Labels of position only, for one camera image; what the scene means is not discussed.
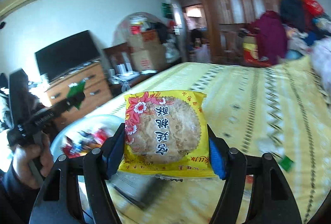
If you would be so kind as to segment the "person's left hand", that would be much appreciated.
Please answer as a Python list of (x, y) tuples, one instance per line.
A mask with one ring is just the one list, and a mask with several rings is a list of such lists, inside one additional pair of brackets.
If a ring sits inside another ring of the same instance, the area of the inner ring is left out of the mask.
[(54, 164), (53, 156), (50, 152), (49, 136), (46, 134), (43, 135), (43, 148), (40, 148), (37, 144), (31, 144), (25, 147), (18, 145), (13, 155), (12, 167), (19, 181), (32, 189), (39, 189), (41, 187), (41, 184), (30, 168), (30, 164), (36, 158), (40, 160), (42, 166), (40, 174), (46, 178)]

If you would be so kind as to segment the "dark sleeve left forearm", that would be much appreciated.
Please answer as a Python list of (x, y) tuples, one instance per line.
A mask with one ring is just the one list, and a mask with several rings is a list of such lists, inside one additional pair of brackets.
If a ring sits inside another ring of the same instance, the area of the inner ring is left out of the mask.
[(29, 223), (39, 191), (21, 183), (12, 164), (6, 173), (1, 170), (1, 223)]

